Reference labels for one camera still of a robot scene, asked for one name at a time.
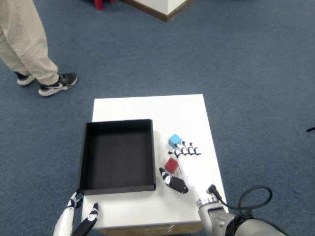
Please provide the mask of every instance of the black tray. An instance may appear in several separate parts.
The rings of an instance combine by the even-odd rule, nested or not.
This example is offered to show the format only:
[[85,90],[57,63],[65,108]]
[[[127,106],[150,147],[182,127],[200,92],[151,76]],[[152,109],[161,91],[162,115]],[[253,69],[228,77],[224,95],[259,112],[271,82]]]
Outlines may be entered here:
[[86,124],[79,192],[94,195],[155,188],[152,120]]

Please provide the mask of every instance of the black sneaker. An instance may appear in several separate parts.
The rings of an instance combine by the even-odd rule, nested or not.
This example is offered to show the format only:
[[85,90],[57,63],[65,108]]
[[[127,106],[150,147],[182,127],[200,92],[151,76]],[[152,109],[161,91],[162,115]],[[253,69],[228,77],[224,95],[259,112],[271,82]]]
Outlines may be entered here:
[[39,95],[47,97],[53,95],[62,90],[67,90],[75,85],[78,80],[76,73],[62,74],[59,75],[59,79],[53,85],[42,85],[40,84],[40,89],[38,90]]
[[15,72],[15,74],[18,77],[18,85],[20,86],[26,86],[29,85],[35,78],[33,77],[33,75],[22,75],[19,72]]

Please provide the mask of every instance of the black cable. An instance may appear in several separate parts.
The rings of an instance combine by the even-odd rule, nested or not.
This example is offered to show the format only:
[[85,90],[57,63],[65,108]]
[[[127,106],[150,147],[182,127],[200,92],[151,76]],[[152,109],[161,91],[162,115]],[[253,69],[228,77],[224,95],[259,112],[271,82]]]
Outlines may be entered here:
[[[246,195],[248,195],[250,192],[256,190],[256,189],[266,189],[268,190],[269,192],[269,197],[266,201],[264,201],[263,203],[261,204],[258,204],[258,205],[254,205],[254,206],[242,206],[242,200],[246,197]],[[211,185],[209,188],[208,188],[208,192],[209,193],[213,193],[216,198],[226,207],[230,208],[230,209],[233,209],[233,210],[237,210],[239,212],[239,215],[238,216],[241,216],[243,217],[244,219],[256,219],[256,220],[261,220],[261,221],[264,221],[266,222],[267,224],[273,226],[275,229],[277,229],[278,231],[280,231],[282,234],[286,235],[286,236],[290,236],[286,231],[284,231],[283,229],[281,229],[279,226],[277,226],[276,224],[270,222],[270,221],[267,221],[267,220],[264,220],[264,219],[258,219],[258,218],[254,218],[252,216],[252,210],[253,209],[257,209],[257,208],[261,208],[265,205],[267,205],[271,199],[272,199],[272,190],[265,186],[265,185],[256,185],[256,186],[253,186],[252,188],[249,188],[248,190],[246,190],[240,197],[240,199],[238,200],[238,204],[237,204],[237,207],[234,207],[234,206],[231,206],[231,205],[228,205],[226,204],[223,200],[222,200],[222,197],[220,195],[220,193],[217,191],[217,188],[215,185]]]
[[[254,191],[255,189],[259,189],[259,188],[267,189],[268,192],[269,192],[269,198],[268,198],[266,201],[264,201],[263,203],[258,204],[258,205],[254,205],[254,206],[241,206],[242,200],[245,198],[245,196],[246,196],[247,194],[249,194],[250,192]],[[223,205],[225,205],[226,207],[228,207],[228,208],[230,208],[230,209],[237,210],[240,214],[243,214],[241,210],[253,210],[253,209],[261,208],[261,207],[263,207],[264,205],[268,204],[268,203],[271,201],[271,199],[272,199],[272,190],[271,190],[269,187],[265,186],[265,185],[256,185],[256,186],[254,186],[254,187],[252,187],[252,188],[246,190],[246,191],[241,195],[241,197],[240,197],[240,199],[239,199],[239,201],[238,201],[237,207],[226,204],[226,203],[222,200],[222,197],[221,197],[220,193],[217,191],[217,188],[216,188],[215,185],[212,184],[212,185],[208,188],[208,192],[209,192],[209,193],[213,193],[213,194],[216,196],[216,198],[217,198]]]
[[306,130],[306,132],[311,132],[312,130],[315,130],[315,127]]

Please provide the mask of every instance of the robot finger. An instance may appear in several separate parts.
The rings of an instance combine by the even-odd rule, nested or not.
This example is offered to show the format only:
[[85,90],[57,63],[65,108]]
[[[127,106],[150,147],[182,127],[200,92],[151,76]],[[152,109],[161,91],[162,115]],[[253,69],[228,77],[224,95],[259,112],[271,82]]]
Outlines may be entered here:
[[80,208],[80,206],[82,205],[82,203],[83,203],[83,198],[78,199],[75,208]]
[[198,147],[196,147],[193,143],[189,143],[189,145],[192,147],[194,154],[201,155],[201,152],[199,151]]
[[187,193],[188,192],[188,188],[182,179],[169,175],[168,173],[166,173],[165,169],[163,169],[163,168],[160,168],[159,171],[161,173],[161,176],[162,176],[166,186],[168,186],[168,187],[170,187],[170,188],[172,188],[172,189],[174,189],[180,193]]
[[189,145],[189,143],[185,142],[185,141],[182,141],[182,144],[186,147],[188,153],[190,155],[194,155],[196,154],[195,151],[193,150],[193,147]]
[[186,146],[185,146],[185,145],[182,145],[182,144],[176,144],[175,146],[178,148],[178,150],[180,150],[180,151],[181,151],[181,153],[182,153],[183,155],[187,155],[187,154],[188,154],[188,151],[187,151],[187,149],[186,149]]
[[183,155],[182,152],[181,152],[180,150],[178,150],[178,149],[171,150],[171,151],[168,152],[168,154],[173,154],[173,155],[175,155],[177,159],[178,159],[181,155]]
[[82,223],[76,228],[76,230],[73,232],[73,236],[86,236],[95,223],[97,222],[98,218],[98,203],[95,203],[93,205],[93,209],[88,215],[87,218],[85,218]]

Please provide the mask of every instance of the beige pants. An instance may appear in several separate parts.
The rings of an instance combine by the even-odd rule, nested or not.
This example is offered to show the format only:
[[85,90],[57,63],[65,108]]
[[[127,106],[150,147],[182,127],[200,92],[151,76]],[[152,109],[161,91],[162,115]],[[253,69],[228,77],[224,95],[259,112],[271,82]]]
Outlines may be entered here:
[[32,74],[42,84],[58,80],[33,0],[0,0],[0,58],[11,70]]

